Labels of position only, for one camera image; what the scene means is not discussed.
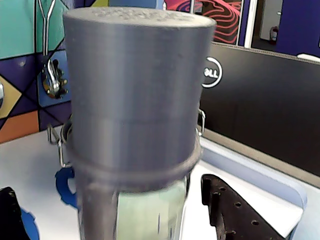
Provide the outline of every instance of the metal hook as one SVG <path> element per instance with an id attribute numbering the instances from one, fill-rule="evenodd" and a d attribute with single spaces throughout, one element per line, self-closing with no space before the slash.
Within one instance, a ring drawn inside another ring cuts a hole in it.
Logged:
<path id="1" fill-rule="evenodd" d="M 54 10 L 56 0 L 52 0 L 47 16 L 42 5 L 42 0 L 37 0 L 40 8 L 40 12 L 43 19 L 42 28 L 42 54 L 47 57 L 49 54 L 49 22 Z M 53 99 L 60 99 L 62 95 L 66 94 L 68 91 L 63 89 L 63 85 L 67 83 L 66 79 L 63 79 L 63 72 L 58 67 L 59 63 L 57 60 L 47 60 L 46 64 L 42 70 L 42 85 L 45 92 L 49 97 Z"/>
<path id="2" fill-rule="evenodd" d="M 199 132 L 199 136 L 201 137 L 205 132 L 205 121 L 206 121 L 206 114 L 200 108 L 198 108 L 198 113 L 201 115 L 202 123 L 201 123 L 201 132 Z"/>
<path id="3" fill-rule="evenodd" d="M 0 109 L 4 103 L 4 98 L 5 98 L 5 87 L 0 81 Z"/>

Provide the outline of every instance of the blue wall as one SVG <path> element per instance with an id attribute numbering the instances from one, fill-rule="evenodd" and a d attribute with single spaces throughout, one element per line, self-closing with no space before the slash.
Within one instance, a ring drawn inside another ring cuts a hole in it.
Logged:
<path id="1" fill-rule="evenodd" d="M 320 0 L 283 0 L 276 51 L 320 57 Z"/>

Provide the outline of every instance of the doorway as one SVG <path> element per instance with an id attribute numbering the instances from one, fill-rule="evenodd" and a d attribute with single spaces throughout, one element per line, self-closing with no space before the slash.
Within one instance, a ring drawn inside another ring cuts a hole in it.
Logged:
<path id="1" fill-rule="evenodd" d="M 283 0 L 251 0 L 245 48 L 276 51 Z"/>

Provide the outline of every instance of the wall hook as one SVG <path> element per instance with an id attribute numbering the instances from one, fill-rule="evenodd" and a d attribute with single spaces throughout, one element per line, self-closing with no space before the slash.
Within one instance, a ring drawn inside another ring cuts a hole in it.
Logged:
<path id="1" fill-rule="evenodd" d="M 40 8 L 40 12 L 43 18 L 42 28 L 42 51 L 43 56 L 48 57 L 49 55 L 49 22 L 54 10 L 56 0 L 52 0 L 47 16 L 45 15 L 44 8 L 41 0 L 37 0 Z M 68 90 L 64 89 L 64 85 L 67 84 L 67 80 L 63 79 L 63 71 L 59 68 L 58 60 L 51 60 L 48 58 L 44 64 L 41 72 L 42 86 L 45 92 L 50 98 L 60 99 L 65 95 Z"/>

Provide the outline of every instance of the colorful wall mural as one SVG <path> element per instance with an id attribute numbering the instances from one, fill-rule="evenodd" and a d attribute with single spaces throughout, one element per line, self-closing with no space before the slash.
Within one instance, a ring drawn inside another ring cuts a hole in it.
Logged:
<path id="1" fill-rule="evenodd" d="M 189 0 L 165 2 L 168 10 L 190 11 Z M 214 41 L 235 45 L 240 31 L 241 6 L 241 0 L 196 0 L 194 11 L 216 20 Z"/>

